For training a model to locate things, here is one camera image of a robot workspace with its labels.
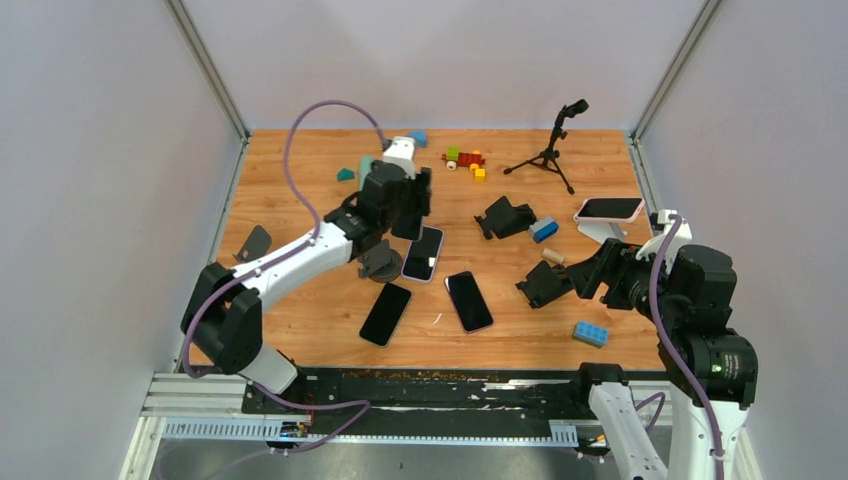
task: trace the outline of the gray floor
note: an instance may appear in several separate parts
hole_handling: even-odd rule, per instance
[[[668,462],[671,429],[656,428],[651,440]],[[168,441],[160,447],[166,480],[206,478],[230,462],[259,450],[262,443],[244,441]],[[577,460],[563,449],[521,447],[436,447],[329,444],[312,452],[263,456],[215,477],[227,479],[326,480],[618,480],[613,462],[596,465]],[[154,471],[151,479],[157,479]]]

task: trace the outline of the white wall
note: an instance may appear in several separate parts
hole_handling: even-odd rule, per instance
[[[115,478],[238,142],[164,2],[2,2],[0,478]]]
[[[702,0],[187,0],[251,127],[327,98],[386,126],[632,128]],[[329,109],[317,127],[363,127]]]
[[[662,205],[729,253],[759,355],[763,478],[845,478],[848,3],[725,2],[645,147]]]

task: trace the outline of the phone screen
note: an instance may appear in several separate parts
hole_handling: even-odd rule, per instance
[[[387,283],[362,324],[359,336],[381,347],[388,345],[411,297],[409,290]]]
[[[495,323],[471,272],[452,275],[445,279],[445,285],[465,333],[473,333]]]
[[[590,198],[583,204],[577,217],[628,219],[642,205],[641,198]]]
[[[407,278],[429,282],[436,269],[443,237],[441,230],[424,227],[421,239],[409,245],[409,253],[406,254],[401,274]]]

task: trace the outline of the tripod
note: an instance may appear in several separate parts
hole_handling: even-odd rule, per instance
[[[559,158],[559,150],[554,149],[554,144],[557,140],[563,140],[568,135],[568,132],[562,129],[562,124],[565,122],[565,118],[574,118],[585,112],[588,108],[589,104],[583,99],[578,100],[573,105],[563,106],[562,110],[560,110],[557,115],[556,121],[554,122],[554,128],[551,130],[551,139],[548,141],[548,147],[539,152],[539,154],[535,157],[525,160],[514,167],[507,168],[504,170],[504,175],[509,175],[513,170],[519,169],[525,165],[533,165],[534,167],[541,168],[542,170],[558,173],[559,176],[562,177],[562,181],[565,182],[568,193],[574,195],[574,188],[570,183],[568,183],[568,179],[565,178],[565,174],[562,173],[562,169],[559,168],[559,164],[556,161],[556,159]]]

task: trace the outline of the wooden table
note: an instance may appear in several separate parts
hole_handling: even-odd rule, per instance
[[[388,137],[404,133],[386,131]],[[530,166],[508,176],[502,173],[544,148],[550,135],[547,130],[430,130],[428,134],[429,146],[416,154],[417,166],[433,169],[432,214],[425,223],[444,230],[445,239],[432,282],[396,280],[412,291],[412,300],[388,347],[359,338],[382,285],[359,279],[356,261],[314,278],[280,301],[264,318],[265,342],[301,365],[573,369],[592,361],[618,363],[627,369],[661,368],[656,332],[639,314],[607,310],[597,300],[581,300],[574,293],[533,310],[515,288],[541,260],[545,247],[564,254],[567,263],[584,260],[598,249],[572,220],[583,199],[640,195],[621,132],[572,131],[560,142],[560,165],[577,191],[574,196],[568,195],[554,173]],[[233,253],[257,224],[271,234],[272,249],[312,227],[282,172],[286,136],[287,131],[280,130],[254,133],[218,254],[225,266],[235,264]],[[475,183],[466,169],[445,169],[440,157],[452,145],[483,153],[485,183]],[[323,215],[356,190],[358,179],[337,182],[336,173],[343,167],[358,171],[363,155],[380,158],[377,136],[371,130],[299,131],[292,148],[292,175]],[[530,204],[539,218],[553,216],[559,232],[539,245],[525,233],[485,240],[473,216],[482,215],[504,194],[513,205]],[[634,243],[650,238],[644,214],[628,231],[628,241]],[[395,250],[406,254],[408,241],[388,238]],[[474,273],[495,318],[494,326],[471,335],[463,332],[444,286],[446,276],[464,270]],[[572,340],[578,320],[607,328],[609,343],[598,349]],[[197,351],[193,357],[202,359]]]

